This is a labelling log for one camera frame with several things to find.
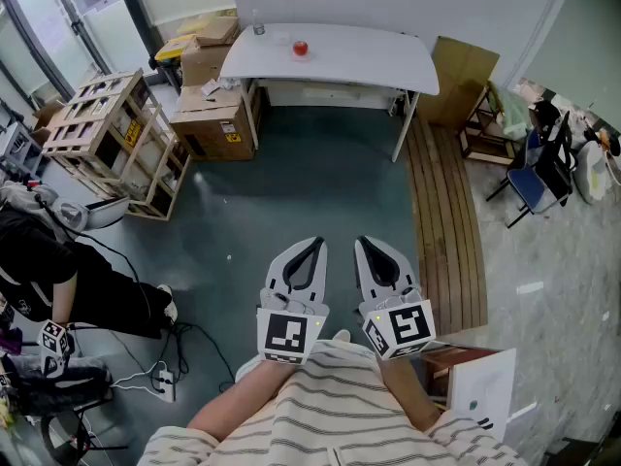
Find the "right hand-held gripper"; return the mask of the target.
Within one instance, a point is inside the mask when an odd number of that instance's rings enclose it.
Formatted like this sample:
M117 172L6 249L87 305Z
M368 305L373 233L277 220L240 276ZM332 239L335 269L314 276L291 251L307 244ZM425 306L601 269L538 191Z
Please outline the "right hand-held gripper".
M421 352L436 339L431 301L416 289L409 261L388 244L370 236L354 243L358 285L363 300L362 329L380 360ZM377 290L403 290L378 302Z

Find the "person's right forearm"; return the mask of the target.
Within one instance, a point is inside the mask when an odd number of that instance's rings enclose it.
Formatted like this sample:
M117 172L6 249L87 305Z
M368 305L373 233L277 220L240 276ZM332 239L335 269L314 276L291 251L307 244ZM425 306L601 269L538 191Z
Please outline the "person's right forearm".
M385 386L411 425L419 431L427 431L435 425L441 417L440 410L424 390L411 362L405 357L376 360Z

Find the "person's left forearm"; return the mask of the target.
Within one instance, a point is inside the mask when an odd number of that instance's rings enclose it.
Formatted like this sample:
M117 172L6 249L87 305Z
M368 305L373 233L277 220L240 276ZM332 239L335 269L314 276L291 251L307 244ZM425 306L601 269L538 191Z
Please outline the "person's left forearm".
M200 430L222 442L258 413L295 370L294 365L261 361L237 383L206 404L190 420L187 428Z

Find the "wooden slat board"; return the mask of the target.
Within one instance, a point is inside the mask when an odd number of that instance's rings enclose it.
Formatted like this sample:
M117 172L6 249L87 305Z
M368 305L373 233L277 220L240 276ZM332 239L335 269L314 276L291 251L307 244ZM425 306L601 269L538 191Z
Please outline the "wooden slat board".
M440 336L488 322L487 283L474 199L456 137L415 118L404 160L411 174L419 283Z

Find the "person's striped shirt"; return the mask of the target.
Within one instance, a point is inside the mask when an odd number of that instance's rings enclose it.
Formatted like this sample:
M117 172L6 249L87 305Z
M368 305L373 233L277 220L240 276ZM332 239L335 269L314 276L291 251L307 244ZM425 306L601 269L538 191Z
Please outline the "person's striped shirt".
M137 466L528 466L480 423L453 411L413 427L368 348L315 344L273 398L219 442L159 428Z

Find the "white board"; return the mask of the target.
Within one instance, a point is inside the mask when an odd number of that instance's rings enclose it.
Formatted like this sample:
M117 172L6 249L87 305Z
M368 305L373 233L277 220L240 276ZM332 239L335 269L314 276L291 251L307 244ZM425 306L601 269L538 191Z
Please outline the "white board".
M511 402L516 349L461 362L449 370L447 407L504 439Z

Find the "wooden rack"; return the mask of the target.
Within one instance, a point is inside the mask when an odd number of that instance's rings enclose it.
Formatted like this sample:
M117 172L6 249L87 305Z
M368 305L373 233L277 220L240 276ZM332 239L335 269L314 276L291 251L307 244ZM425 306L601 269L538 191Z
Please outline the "wooden rack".
M459 132L464 158L506 166L513 161L524 137L518 141L505 137L499 111L496 86L488 82Z

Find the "large labelled cardboard box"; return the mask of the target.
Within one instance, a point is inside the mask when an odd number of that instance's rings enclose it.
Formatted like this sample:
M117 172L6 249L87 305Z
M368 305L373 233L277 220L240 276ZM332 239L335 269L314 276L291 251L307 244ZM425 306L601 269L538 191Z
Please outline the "large labelled cardboard box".
M218 89L205 96L199 86L184 86L171 125L196 161L245 161L254 157L245 103L238 88Z

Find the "blue chair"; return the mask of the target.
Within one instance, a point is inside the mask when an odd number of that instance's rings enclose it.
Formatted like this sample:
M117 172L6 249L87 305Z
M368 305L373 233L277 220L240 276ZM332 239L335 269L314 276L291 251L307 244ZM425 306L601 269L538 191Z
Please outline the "blue chair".
M571 150L569 117L570 113L566 112L555 124L558 130L553 140L543 142L534 128L509 164L500 186L486 198L489 202L507 186L520 197L520 215L507 225L507 229L526 215L543 214L557 204L562 207L567 204L572 194L571 175L577 168L577 160Z

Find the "green cloth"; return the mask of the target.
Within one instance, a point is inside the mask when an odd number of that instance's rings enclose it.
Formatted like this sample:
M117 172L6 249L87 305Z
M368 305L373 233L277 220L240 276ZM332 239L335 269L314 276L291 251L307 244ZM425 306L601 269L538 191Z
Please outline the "green cloth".
M521 140L533 128L529 104L512 90L496 86L499 101L499 124L506 138Z

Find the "wooden crate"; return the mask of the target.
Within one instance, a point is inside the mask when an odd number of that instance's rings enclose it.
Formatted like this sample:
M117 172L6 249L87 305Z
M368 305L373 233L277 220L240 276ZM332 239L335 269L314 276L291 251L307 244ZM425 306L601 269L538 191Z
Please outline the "wooden crate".
M101 198L127 197L127 213L171 218L190 155L144 72L91 79L48 125L43 153Z

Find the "yellow bin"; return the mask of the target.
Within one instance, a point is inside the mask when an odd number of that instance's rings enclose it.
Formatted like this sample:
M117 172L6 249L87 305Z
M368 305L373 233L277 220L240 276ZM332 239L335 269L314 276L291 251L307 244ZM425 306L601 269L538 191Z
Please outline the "yellow bin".
M182 87L182 72L180 59L182 53L195 40L195 34L186 34L168 40L165 45L150 60L150 65L161 72L168 83L180 93Z

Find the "small cardboard box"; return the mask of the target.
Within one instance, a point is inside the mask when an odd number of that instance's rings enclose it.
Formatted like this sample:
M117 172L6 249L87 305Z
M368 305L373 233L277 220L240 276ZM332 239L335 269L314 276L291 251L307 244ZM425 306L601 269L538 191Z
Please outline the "small cardboard box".
M199 47L231 45L240 32L239 20L233 16L214 17L195 36Z

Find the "yellow flat cardboard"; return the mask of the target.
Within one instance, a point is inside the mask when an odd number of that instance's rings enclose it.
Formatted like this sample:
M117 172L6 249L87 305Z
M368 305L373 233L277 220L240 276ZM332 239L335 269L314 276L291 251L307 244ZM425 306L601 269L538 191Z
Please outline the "yellow flat cardboard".
M205 28L212 20L212 14L197 15L193 17L186 17L177 28L177 34L179 36L195 34L201 29Z

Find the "glass door black frame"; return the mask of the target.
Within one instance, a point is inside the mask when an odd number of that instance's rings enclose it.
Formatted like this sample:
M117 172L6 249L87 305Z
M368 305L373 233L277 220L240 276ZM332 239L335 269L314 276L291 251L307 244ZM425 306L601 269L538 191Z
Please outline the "glass door black frame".
M110 73L158 81L148 31L140 0L0 0L0 65L37 106Z

